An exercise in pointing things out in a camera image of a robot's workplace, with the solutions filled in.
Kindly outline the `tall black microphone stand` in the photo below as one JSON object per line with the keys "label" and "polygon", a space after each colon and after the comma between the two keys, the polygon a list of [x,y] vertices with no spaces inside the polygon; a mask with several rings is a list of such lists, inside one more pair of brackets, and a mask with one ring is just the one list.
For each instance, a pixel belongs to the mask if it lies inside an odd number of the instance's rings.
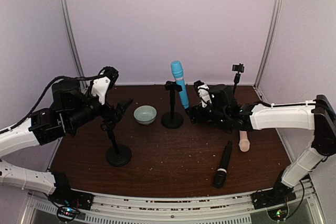
{"label": "tall black microphone stand", "polygon": [[182,88],[173,81],[167,81],[164,87],[170,92],[170,111],[162,115],[161,124],[168,129],[177,129],[182,126],[184,119],[180,113],[175,112],[175,92],[180,92]]}

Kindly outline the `blue toy microphone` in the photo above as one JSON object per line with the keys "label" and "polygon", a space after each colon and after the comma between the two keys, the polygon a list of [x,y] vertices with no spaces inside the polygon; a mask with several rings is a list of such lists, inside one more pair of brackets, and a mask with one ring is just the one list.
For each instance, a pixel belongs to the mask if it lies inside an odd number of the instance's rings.
{"label": "blue toy microphone", "polygon": [[171,72],[175,79],[176,84],[181,86],[182,90],[179,92],[181,104],[184,109],[189,108],[189,99],[187,95],[186,85],[184,81],[184,71],[180,61],[171,62]]}

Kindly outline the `short black microphone stand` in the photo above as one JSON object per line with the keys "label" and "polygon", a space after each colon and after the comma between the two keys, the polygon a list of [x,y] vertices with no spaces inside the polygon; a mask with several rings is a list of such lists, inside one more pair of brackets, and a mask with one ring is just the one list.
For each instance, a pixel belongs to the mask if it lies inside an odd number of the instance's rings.
{"label": "short black microphone stand", "polygon": [[112,146],[106,151],[108,164],[113,167],[122,167],[127,165],[132,158],[132,151],[128,146],[117,143],[116,136],[114,134],[115,124],[103,121],[100,127],[107,133],[108,138],[112,143]]}

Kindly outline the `black handheld microphone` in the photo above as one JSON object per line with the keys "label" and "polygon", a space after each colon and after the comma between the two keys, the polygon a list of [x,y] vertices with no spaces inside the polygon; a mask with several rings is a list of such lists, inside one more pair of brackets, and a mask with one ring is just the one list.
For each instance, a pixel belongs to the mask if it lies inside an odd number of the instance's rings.
{"label": "black handheld microphone", "polygon": [[225,184],[227,178],[227,169],[232,155],[232,149],[233,143],[232,141],[228,141],[227,145],[224,148],[222,159],[220,161],[213,181],[213,186],[217,189],[222,188]]}

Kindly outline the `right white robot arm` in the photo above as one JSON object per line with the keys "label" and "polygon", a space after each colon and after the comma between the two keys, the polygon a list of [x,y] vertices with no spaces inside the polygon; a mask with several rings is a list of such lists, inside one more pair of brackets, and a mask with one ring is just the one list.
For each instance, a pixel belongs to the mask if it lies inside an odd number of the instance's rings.
{"label": "right white robot arm", "polygon": [[313,140],[280,175],[277,187],[293,188],[323,160],[335,154],[335,111],[325,95],[301,103],[268,104],[257,101],[239,104],[236,87],[194,83],[200,103],[184,109],[192,123],[211,121],[219,129],[256,131],[264,129],[305,129]]}

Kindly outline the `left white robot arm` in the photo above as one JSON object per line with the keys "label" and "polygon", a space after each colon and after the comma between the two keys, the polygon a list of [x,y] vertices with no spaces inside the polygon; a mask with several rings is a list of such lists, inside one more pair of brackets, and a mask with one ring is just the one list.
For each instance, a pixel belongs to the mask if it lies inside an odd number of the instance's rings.
{"label": "left white robot arm", "polygon": [[[50,107],[31,110],[19,122],[1,130],[1,156],[33,146],[43,146],[66,135],[75,136],[79,127],[97,117],[103,119],[101,129],[106,131],[113,147],[108,154],[120,154],[115,141],[114,128],[121,121],[132,99],[111,106],[107,93],[114,86],[119,72],[104,67],[92,77],[55,77],[42,94],[52,90]],[[71,190],[63,173],[38,172],[1,161],[1,184],[39,191],[47,195]]]}

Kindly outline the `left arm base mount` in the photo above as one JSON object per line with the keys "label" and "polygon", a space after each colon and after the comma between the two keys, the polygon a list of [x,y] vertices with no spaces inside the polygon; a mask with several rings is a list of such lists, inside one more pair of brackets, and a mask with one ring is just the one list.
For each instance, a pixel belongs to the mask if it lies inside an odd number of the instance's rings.
{"label": "left arm base mount", "polygon": [[56,207],[56,217],[62,223],[69,223],[81,214],[80,210],[90,210],[94,195],[73,190],[64,173],[51,173],[55,179],[55,190],[46,194],[47,199]]}

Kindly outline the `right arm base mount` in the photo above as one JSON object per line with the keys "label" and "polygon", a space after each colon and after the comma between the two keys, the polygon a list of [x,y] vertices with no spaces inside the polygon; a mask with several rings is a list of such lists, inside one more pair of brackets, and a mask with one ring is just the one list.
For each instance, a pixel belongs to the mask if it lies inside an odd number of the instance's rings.
{"label": "right arm base mount", "polygon": [[260,189],[251,195],[254,209],[266,208],[269,218],[278,222],[288,219],[290,216],[288,203],[297,199],[293,188],[281,182],[282,174],[283,171],[277,177],[272,189]]}

